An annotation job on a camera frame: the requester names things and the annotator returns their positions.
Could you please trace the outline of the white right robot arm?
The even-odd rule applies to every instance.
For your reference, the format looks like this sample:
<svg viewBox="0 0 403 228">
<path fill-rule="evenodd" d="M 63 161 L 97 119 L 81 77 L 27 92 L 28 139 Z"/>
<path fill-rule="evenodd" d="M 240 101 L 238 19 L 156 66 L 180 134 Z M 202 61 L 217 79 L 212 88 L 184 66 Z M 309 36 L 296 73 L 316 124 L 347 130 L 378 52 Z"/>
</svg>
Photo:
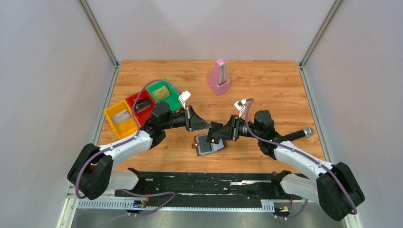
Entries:
<svg viewBox="0 0 403 228">
<path fill-rule="evenodd" d="M 341 221 L 349 214 L 356 214 L 357 207 L 365 201 L 350 167 L 343 162 L 332 164 L 299 149 L 292 141 L 308 136 L 304 130 L 285 136 L 275 130 L 275 122 L 268 110 L 258 111 L 253 122 L 232 115 L 226 124 L 211 122 L 208 138 L 236 141 L 239 137 L 258 140 L 264 155 L 286 163 L 303 174 L 300 177 L 282 171 L 273 181 L 280 192 L 297 195 L 320 205 L 333 220 Z"/>
</svg>

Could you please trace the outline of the black card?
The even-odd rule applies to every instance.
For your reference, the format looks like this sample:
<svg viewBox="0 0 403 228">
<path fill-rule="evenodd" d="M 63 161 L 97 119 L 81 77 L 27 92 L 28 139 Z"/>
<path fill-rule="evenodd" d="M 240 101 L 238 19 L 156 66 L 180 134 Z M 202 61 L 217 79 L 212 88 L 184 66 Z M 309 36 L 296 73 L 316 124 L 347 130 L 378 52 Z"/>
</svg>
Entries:
<svg viewBox="0 0 403 228">
<path fill-rule="evenodd" d="M 214 134 L 223 127 L 223 124 L 214 122 L 214 121 L 211 121 L 210 124 L 211 124 L 211 128 L 208 130 L 206 142 L 218 144 L 220 141 L 220 138 L 218 138 L 217 136 L 214 136 Z"/>
</svg>

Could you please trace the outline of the brown leather card holder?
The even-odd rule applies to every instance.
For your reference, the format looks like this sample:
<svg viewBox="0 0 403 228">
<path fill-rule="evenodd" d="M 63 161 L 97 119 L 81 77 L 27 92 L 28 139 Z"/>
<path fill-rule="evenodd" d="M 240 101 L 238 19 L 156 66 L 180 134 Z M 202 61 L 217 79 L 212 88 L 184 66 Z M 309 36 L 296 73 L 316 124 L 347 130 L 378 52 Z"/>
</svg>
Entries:
<svg viewBox="0 0 403 228">
<path fill-rule="evenodd" d="M 192 148 L 196 150 L 197 156 L 212 154 L 228 147 L 227 141 L 219 139 L 218 144 L 208 141 L 208 135 L 197 135 L 194 137 Z"/>
</svg>

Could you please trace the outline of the grey card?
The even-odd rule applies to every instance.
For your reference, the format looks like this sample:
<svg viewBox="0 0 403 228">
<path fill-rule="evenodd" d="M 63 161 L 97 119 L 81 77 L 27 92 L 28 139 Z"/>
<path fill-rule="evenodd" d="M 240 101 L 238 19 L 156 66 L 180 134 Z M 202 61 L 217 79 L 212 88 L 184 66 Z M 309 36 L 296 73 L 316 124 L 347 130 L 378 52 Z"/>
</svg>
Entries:
<svg viewBox="0 0 403 228">
<path fill-rule="evenodd" d="M 211 143 L 206 142 L 206 139 L 207 139 L 206 134 L 205 135 L 198 135 L 196 137 L 197 144 L 198 144 L 197 153 L 198 153 L 199 156 L 207 155 L 207 154 L 210 154 L 210 153 L 214 152 Z"/>
</svg>

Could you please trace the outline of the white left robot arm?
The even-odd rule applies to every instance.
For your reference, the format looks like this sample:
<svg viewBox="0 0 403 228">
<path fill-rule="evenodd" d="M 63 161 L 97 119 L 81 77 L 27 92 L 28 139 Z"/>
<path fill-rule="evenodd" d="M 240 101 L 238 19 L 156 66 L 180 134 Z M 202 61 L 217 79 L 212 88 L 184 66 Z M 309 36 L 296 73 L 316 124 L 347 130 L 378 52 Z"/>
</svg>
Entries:
<svg viewBox="0 0 403 228">
<path fill-rule="evenodd" d="M 67 174 L 75 186 L 76 196 L 94 200 L 105 191 L 134 189 L 139 182 L 138 174 L 130 169 L 115 171 L 114 167 L 159 145 L 166 137 L 166 129 L 180 127 L 194 132 L 209 129 L 211 124 L 199 117 L 190 105 L 172 112 L 166 102 L 158 102 L 136 133 L 106 145 L 85 145 Z"/>
</svg>

